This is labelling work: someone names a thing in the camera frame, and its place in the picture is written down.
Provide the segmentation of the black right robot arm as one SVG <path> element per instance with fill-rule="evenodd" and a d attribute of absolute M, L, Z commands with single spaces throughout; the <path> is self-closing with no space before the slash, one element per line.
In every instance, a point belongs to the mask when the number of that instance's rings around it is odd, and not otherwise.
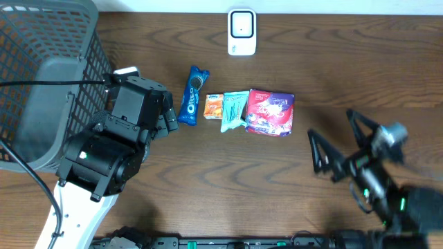
<path fill-rule="evenodd" d="M 337 183 L 351 178 L 350 191 L 359 208 L 374 212 L 383 230 L 336 230 L 316 243 L 319 248 L 427 248 L 427 235 L 442 230 L 442 192 L 429 187 L 399 187 L 385 161 L 404 163 L 405 126 L 384 126 L 349 109 L 347 119 L 359 147 L 344 156 L 317 131 L 307 132 L 314 172 L 331 172 Z"/>

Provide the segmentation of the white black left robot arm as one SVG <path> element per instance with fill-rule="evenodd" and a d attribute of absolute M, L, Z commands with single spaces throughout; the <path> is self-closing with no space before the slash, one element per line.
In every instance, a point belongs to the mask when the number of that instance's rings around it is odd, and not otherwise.
<path fill-rule="evenodd" d="M 88 248 L 128 180 L 149 156 L 153 140 L 179 126 L 172 94 L 158 82 L 111 75 L 118 94 L 64 145 L 51 208 L 36 248 Z"/>

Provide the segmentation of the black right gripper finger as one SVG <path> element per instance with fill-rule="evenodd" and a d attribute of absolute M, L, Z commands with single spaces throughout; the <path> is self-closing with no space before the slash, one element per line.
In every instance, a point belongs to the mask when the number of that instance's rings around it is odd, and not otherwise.
<path fill-rule="evenodd" d="M 332 170 L 335 174 L 342 174 L 344 155 L 315 130 L 310 129 L 307 135 L 311 146 L 314 172 L 317 174 Z"/>
<path fill-rule="evenodd" d="M 372 142 L 372 139 L 380 124 L 375 122 L 374 120 L 365 117 L 364 115 L 353 109 L 348 109 L 346 111 L 346 115 L 353 130 L 357 145 L 359 147 L 365 147 L 369 145 Z M 371 132 L 369 134 L 364 133 L 359 124 L 367 127 Z"/>

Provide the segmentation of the blue Oreo cookie pack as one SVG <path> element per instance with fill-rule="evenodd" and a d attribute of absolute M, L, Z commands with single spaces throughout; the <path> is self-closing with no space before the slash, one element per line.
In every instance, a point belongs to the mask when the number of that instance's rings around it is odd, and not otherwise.
<path fill-rule="evenodd" d="M 190 68 L 190 74 L 183 92 L 181 108 L 177 118 L 179 122 L 190 126 L 197 125 L 199 93 L 209 76 L 209 71 L 201 70 L 197 66 Z"/>

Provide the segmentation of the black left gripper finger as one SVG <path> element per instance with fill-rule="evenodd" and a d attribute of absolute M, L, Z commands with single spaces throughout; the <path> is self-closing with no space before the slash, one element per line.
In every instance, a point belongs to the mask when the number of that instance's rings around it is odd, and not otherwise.
<path fill-rule="evenodd" d="M 159 116 L 155 130 L 154 139 L 160 139 L 168 136 L 171 132 L 177 131 L 179 123 L 174 108 L 168 109 Z"/>
<path fill-rule="evenodd" d="M 173 108 L 173 97 L 169 91 L 163 92 L 163 110 L 169 111 Z"/>

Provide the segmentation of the teal green snack packet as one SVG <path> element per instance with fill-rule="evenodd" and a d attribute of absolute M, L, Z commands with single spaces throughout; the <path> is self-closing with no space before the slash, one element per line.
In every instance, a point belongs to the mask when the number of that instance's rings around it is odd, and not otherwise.
<path fill-rule="evenodd" d="M 229 129 L 246 126 L 246 121 L 242 118 L 242 115 L 248 101 L 248 95 L 248 91 L 236 91 L 224 94 L 220 129 L 222 133 Z"/>

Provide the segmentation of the small orange snack box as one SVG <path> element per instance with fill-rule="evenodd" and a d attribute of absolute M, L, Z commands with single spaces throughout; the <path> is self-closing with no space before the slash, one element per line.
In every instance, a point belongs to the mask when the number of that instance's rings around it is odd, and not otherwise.
<path fill-rule="evenodd" d="M 222 119 L 223 111 L 223 94 L 208 94 L 204 107 L 204 118 L 206 119 Z"/>

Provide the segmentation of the red purple snack packet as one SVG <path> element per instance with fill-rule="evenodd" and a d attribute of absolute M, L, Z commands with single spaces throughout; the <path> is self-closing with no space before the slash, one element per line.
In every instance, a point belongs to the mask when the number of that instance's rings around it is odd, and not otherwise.
<path fill-rule="evenodd" d="M 246 132 L 285 137 L 293 127 L 295 95 L 251 89 L 246 105 Z"/>

